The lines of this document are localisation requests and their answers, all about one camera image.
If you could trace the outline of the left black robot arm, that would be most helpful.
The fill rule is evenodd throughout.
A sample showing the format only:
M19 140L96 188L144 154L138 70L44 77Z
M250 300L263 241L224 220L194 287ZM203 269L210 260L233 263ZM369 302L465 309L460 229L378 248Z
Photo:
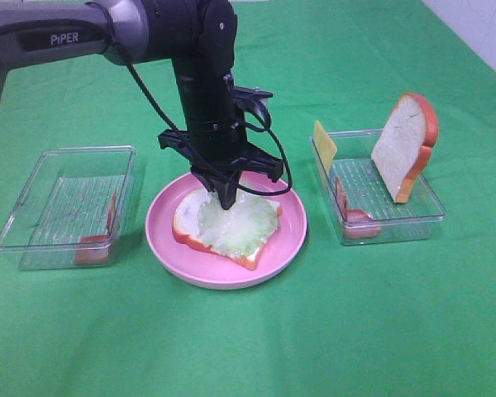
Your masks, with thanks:
M186 127L158 137L186 158L192 174L230 208L246 171L290 176L285 155L248 141L269 132L269 92L235 84L237 15L228 1L0 2L0 100L14 69L100 54L133 70L170 60Z

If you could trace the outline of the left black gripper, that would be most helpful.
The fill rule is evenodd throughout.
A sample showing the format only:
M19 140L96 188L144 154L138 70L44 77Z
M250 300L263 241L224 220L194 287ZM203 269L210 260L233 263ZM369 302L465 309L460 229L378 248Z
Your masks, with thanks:
M247 140L246 128L238 121L188 119L185 130L167 129L158 135L162 149L172 148L186 158L194 176L209 192L216 192L222 209L236 201L241 174L266 175L277 181L284 173L284 161Z

